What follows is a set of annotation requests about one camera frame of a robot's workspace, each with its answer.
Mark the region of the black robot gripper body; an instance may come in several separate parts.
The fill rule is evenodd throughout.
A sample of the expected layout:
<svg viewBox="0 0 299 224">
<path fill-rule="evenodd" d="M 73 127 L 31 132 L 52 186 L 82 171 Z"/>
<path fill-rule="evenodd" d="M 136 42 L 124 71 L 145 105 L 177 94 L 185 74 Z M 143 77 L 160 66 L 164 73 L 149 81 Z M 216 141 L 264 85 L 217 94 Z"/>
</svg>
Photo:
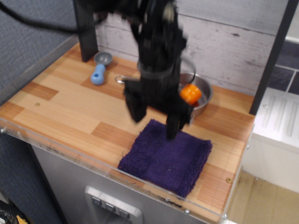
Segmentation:
<svg viewBox="0 0 299 224">
<path fill-rule="evenodd" d="M 159 79 L 153 79 L 152 73 L 149 79 L 143 76 L 140 79 L 123 77 L 122 82 L 125 85 L 124 95 L 126 93 L 142 95 L 148 106 L 167 115 L 186 116 L 186 124 L 190 123 L 193 107 L 187 104 L 178 92 L 180 70 Z"/>
</svg>

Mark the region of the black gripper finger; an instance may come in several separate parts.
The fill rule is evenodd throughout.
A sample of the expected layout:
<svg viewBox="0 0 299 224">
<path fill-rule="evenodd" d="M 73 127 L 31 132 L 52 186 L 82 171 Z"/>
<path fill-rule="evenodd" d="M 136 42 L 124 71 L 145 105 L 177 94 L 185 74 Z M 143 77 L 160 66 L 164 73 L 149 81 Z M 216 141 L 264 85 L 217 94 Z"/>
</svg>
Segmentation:
<svg viewBox="0 0 299 224">
<path fill-rule="evenodd" d="M 186 124 L 186 116 L 170 114 L 166 120 L 166 136 L 169 140 L 175 139 L 177 133 L 183 129 Z"/>
<path fill-rule="evenodd" d="M 127 108 L 134 122 L 140 122 L 147 113 L 148 104 L 144 101 L 142 95 L 126 93 L 125 94 Z"/>
</svg>

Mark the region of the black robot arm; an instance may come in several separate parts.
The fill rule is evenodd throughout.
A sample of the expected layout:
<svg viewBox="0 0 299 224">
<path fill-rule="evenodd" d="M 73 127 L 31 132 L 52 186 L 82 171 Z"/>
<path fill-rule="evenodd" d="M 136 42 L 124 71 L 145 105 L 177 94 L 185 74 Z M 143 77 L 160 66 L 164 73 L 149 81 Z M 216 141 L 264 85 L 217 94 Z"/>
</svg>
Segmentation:
<svg viewBox="0 0 299 224">
<path fill-rule="evenodd" d="M 148 107 L 167 115 L 166 136 L 172 140 L 190 122 L 192 107 L 179 95 L 181 53 L 186 38 L 178 26 L 173 0 L 82 0 L 81 6 L 98 13 L 120 14 L 130 23 L 138 45 L 139 80 L 126 80 L 124 95 L 131 118 L 140 122 Z"/>
</svg>

